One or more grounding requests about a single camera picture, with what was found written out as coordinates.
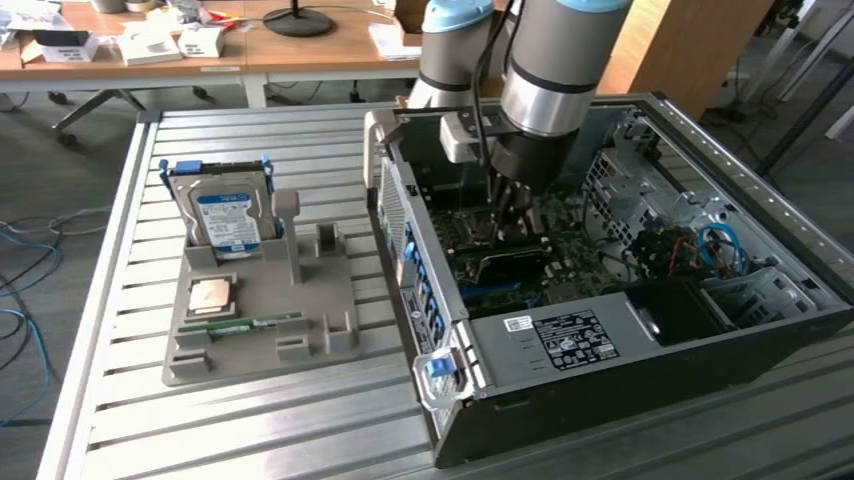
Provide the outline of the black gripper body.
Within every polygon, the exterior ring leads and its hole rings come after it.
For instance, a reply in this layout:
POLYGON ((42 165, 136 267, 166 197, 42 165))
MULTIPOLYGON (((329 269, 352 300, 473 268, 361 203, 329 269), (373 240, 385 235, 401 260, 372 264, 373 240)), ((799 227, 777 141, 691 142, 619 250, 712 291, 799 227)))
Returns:
POLYGON ((501 135, 496 139, 490 166, 532 193, 543 193, 560 174, 577 135, 577 130, 557 137, 525 133, 501 135))

